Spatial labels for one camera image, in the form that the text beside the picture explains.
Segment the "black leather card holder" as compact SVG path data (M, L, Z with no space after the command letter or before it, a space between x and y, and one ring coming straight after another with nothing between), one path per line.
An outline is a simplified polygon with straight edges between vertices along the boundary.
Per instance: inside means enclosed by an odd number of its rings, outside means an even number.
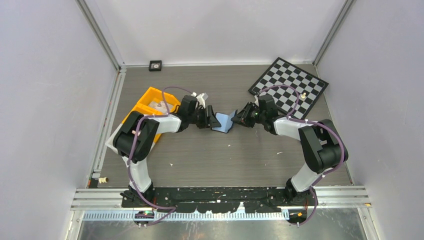
M212 131L220 132L227 134L234 126L234 122L232 121L232 118L237 115L237 110L234 110L230 114L224 114L221 112L217 112L215 114L215 117L217 121L220 123L220 127L212 127Z

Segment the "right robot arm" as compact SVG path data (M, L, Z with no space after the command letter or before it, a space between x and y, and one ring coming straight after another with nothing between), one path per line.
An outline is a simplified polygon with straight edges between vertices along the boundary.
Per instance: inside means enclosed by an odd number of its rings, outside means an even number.
M275 101L269 95L259 96L256 102L248 102L231 121L247 128L261 124L273 135L300 142L305 163L297 174L287 180L284 188L284 199L291 205L299 205L311 187L349 157L331 120L301 120L279 114Z

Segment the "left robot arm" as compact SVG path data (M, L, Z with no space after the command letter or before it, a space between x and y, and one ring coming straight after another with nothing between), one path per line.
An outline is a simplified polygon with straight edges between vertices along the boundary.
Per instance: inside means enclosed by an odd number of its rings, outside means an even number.
M141 207L148 207L155 195L147 157L154 146L156 135L180 133L189 125L196 125L199 129L221 127L211 105L203 106L197 97L185 95L173 112L164 115L131 111L114 134L112 147L125 161L129 191Z

